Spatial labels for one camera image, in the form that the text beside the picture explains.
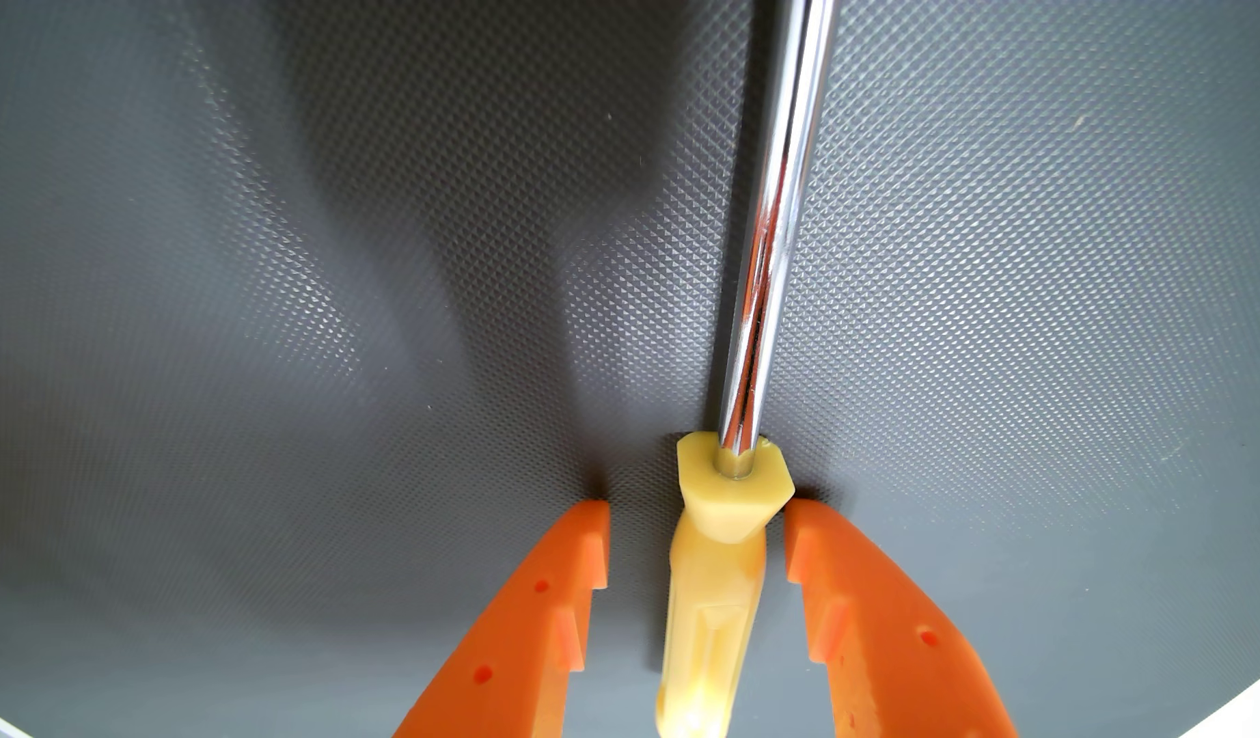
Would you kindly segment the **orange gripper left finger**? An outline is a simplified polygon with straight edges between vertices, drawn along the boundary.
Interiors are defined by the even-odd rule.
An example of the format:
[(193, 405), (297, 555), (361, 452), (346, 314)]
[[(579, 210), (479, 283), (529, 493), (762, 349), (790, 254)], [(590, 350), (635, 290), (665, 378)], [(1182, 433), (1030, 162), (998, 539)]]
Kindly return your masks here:
[(559, 737), (586, 667), (592, 594), (607, 586), (610, 508), (554, 521), (457, 642), (394, 737)]

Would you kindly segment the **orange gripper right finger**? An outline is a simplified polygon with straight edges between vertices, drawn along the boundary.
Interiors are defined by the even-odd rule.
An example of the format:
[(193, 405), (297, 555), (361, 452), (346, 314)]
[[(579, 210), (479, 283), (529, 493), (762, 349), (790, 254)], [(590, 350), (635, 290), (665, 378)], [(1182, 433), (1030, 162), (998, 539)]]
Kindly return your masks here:
[(828, 504), (784, 513), (786, 578), (837, 737), (1017, 735), (976, 650), (898, 563)]

